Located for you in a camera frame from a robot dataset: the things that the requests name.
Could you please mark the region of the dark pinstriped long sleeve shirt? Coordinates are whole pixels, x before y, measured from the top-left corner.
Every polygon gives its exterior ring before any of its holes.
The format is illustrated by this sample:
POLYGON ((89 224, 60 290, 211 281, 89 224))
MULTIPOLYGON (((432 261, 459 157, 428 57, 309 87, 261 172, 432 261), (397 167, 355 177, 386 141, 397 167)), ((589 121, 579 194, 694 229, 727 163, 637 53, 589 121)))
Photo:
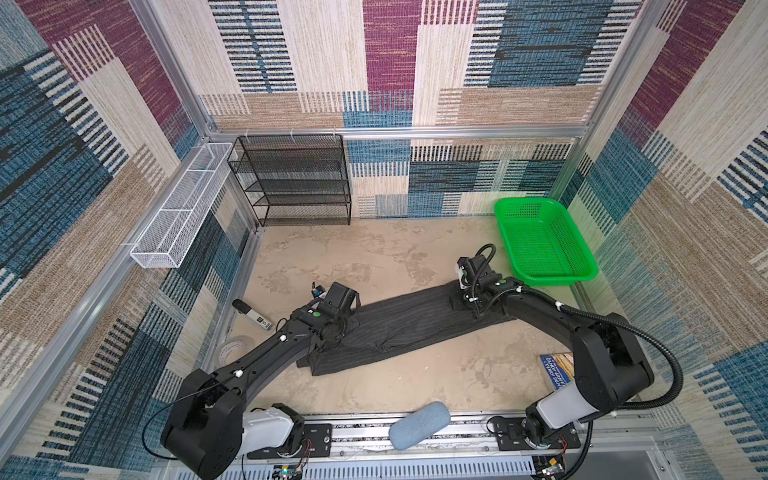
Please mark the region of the dark pinstriped long sleeve shirt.
POLYGON ((336 346, 315 350, 296 362, 314 376, 361 367, 476 330, 511 321, 503 313, 489 311, 477 318, 460 303, 456 281, 393 297, 356 310, 358 325, 336 346))

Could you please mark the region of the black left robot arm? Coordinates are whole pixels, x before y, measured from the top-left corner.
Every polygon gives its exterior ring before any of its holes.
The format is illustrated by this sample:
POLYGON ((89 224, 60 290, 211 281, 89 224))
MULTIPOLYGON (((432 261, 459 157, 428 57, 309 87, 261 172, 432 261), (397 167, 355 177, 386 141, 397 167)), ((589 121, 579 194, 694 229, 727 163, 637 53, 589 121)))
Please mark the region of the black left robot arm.
POLYGON ((356 291, 333 283, 294 310, 267 340, 211 373, 196 369, 181 383, 160 436, 172 459, 201 479, 215 479, 248 453, 270 449, 295 455, 304 443, 304 419, 275 403, 251 411, 253 399, 282 371, 315 351, 335 347, 355 328, 356 291))

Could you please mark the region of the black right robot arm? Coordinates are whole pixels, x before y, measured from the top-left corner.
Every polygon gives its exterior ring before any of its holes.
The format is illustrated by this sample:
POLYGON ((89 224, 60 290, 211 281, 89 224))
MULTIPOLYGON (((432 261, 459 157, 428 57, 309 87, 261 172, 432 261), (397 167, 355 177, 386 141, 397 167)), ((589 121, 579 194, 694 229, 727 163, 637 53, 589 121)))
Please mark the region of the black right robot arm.
POLYGON ((560 341, 573 354, 571 382, 526 409, 522 428, 530 447, 547 448, 575 421, 600 418, 654 381, 652 368, 623 317, 590 318, 512 277, 502 277, 482 254, 457 261, 462 303, 482 318, 490 313, 522 320, 560 341))

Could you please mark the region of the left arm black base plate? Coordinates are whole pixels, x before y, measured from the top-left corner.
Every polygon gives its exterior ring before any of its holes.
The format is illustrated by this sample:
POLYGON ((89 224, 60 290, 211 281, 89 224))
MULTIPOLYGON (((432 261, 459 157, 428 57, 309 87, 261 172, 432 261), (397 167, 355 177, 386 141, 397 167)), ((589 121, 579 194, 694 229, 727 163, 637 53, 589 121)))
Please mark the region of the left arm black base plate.
POLYGON ((295 427, 287 439, 287 455, 299 459, 308 456, 328 458, 331 454, 333 426, 330 423, 310 423, 295 427))

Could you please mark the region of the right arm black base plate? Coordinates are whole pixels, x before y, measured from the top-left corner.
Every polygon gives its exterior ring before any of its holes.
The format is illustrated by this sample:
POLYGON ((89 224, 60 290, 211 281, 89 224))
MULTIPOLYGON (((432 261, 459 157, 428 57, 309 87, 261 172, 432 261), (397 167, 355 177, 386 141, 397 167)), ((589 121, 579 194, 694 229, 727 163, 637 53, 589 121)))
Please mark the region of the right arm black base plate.
POLYGON ((486 429, 496 439, 500 451, 533 451, 579 449, 582 442, 573 424, 558 430, 544 428, 538 440, 531 440, 525 428, 524 417, 492 416, 486 422, 486 429))

